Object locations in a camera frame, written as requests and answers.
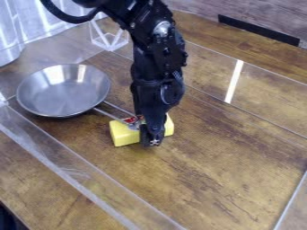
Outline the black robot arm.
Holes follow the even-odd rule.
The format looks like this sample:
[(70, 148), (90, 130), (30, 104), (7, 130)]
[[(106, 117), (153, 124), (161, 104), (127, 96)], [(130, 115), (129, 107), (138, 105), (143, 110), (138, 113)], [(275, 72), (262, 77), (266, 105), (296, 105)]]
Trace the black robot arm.
[(183, 98), (183, 67), (189, 53), (177, 29), (173, 12), (162, 0), (71, 0), (90, 9), (85, 16), (63, 12), (53, 0), (41, 0), (46, 9), (61, 20), (81, 24), (106, 13), (129, 31), (134, 42), (131, 93), (141, 125), (141, 143), (157, 146), (166, 136), (167, 113)]

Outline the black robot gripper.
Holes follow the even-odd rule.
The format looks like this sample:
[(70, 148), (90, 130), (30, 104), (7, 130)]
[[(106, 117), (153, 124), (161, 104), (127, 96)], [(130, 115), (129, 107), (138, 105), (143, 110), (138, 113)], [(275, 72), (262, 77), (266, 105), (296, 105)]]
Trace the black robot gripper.
[(137, 116), (143, 115), (147, 125), (139, 126), (143, 147), (159, 146), (165, 138), (166, 114), (183, 98), (183, 78), (134, 80), (130, 86)]

